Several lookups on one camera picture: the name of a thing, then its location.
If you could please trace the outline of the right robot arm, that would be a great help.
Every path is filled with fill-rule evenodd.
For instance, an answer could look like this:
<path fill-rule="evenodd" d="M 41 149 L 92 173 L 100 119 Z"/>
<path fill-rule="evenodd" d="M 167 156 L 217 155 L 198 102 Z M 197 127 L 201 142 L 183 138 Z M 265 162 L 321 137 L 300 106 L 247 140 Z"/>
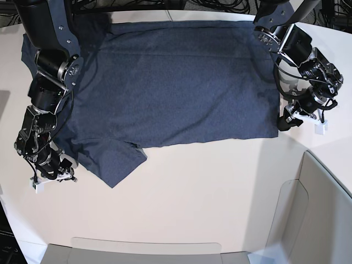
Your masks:
<path fill-rule="evenodd" d="M 34 170 L 48 180 L 74 180 L 72 163 L 54 150 L 51 142 L 62 130 L 57 112 L 73 88 L 83 66 L 80 43 L 73 25 L 71 1 L 15 1 L 26 35 L 37 49 L 35 75 L 28 96 L 24 121 L 14 143 Z"/>

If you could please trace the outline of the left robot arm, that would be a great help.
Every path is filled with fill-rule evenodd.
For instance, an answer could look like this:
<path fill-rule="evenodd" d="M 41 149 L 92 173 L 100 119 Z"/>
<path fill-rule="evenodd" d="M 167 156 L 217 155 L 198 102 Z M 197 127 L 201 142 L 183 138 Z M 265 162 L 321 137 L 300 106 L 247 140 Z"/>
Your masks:
<path fill-rule="evenodd" d="M 318 1 L 303 1 L 292 11 L 289 1 L 261 1 L 253 24 L 257 38 L 267 46 L 274 62 L 276 87 L 288 104 L 277 119 L 279 131 L 299 127 L 305 120 L 324 125 L 325 111 L 337 106 L 334 99 L 343 84 L 343 76 L 316 47 L 312 38 L 296 23 L 303 20 L 317 6 Z M 298 70 L 298 79 L 310 86 L 301 92 L 285 92 L 279 75 L 285 74 L 279 65 L 285 61 Z"/>

